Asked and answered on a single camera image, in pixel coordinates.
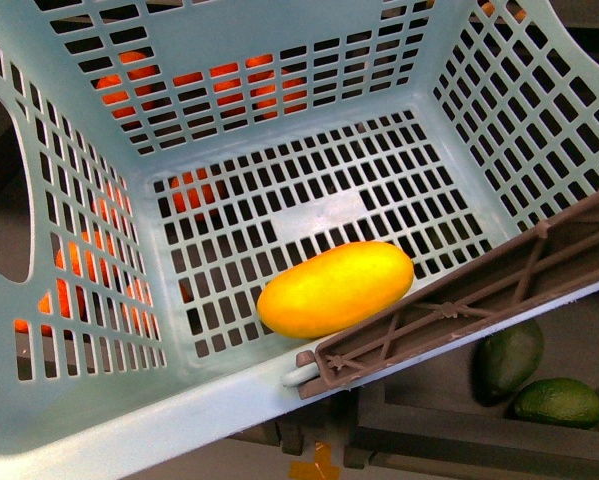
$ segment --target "light blue basket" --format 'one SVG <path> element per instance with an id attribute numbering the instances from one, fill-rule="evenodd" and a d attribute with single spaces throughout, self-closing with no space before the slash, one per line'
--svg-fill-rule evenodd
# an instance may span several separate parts
<path id="1" fill-rule="evenodd" d="M 382 239 L 418 289 L 598 190 L 599 67 L 548 2 L 492 3 L 0 0 L 32 232 L 0 273 L 0 478 L 118 477 L 293 410 L 307 346 L 255 310 L 278 272 Z"/>

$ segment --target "green avocado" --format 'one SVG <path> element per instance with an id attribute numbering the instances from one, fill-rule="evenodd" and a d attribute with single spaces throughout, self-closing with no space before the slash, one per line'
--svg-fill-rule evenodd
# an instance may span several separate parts
<path id="1" fill-rule="evenodd" d="M 588 429 L 599 422 L 599 396 L 579 380 L 550 378 L 526 386 L 515 399 L 521 420 Z"/>
<path id="2" fill-rule="evenodd" d="M 514 393 L 543 357 L 544 340 L 534 320 L 513 325 L 484 339 L 477 347 L 477 380 L 486 397 Z"/>

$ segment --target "yellow fruit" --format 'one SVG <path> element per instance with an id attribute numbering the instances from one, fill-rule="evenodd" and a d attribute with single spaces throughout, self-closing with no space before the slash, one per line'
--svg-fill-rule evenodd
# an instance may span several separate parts
<path id="1" fill-rule="evenodd" d="M 412 261 L 383 242 L 341 245 L 291 268 L 264 288 L 261 321 L 293 338 L 350 327 L 399 300 L 412 285 Z"/>

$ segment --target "basket slot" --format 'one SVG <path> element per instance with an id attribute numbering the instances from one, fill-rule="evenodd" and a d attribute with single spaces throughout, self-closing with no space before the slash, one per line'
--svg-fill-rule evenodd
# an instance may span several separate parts
<path id="1" fill-rule="evenodd" d="M 148 155 L 407 83 L 432 5 L 414 0 L 378 4 L 376 28 L 269 51 L 245 61 L 234 58 L 230 64 L 238 68 L 218 84 L 212 72 L 221 66 L 205 60 L 191 63 L 189 55 L 171 58 L 150 36 L 151 30 L 160 31 L 162 19 L 195 16 L 212 4 L 203 3 L 135 2 L 109 8 L 59 2 L 53 8 L 41 2 L 38 6 L 95 90 L 104 78 L 121 79 L 103 95 L 104 103 L 130 145 L 140 155 Z M 159 79 L 129 82 L 119 75 L 128 73 L 130 66 L 120 65 L 118 56 L 129 51 L 151 58 L 149 66 L 142 62 L 142 68 L 152 68 Z M 267 56 L 272 58 L 270 63 L 249 71 L 249 63 Z M 181 71 L 183 65 L 191 73 L 171 73 Z"/>
<path id="2" fill-rule="evenodd" d="M 336 245 L 393 242 L 424 283 L 491 248 L 411 111 L 183 172 L 154 191 L 195 361 L 263 341 L 265 283 Z"/>
<path id="3" fill-rule="evenodd" d="M 433 90 L 523 231 L 599 190 L 599 104 L 513 7 L 474 11 Z"/>

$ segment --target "basket handle hole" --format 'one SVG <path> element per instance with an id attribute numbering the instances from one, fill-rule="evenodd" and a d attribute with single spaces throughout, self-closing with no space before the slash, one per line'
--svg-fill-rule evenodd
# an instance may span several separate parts
<path id="1" fill-rule="evenodd" d="M 24 282 L 30 272 L 28 179 L 17 128 L 0 101 L 0 274 Z"/>

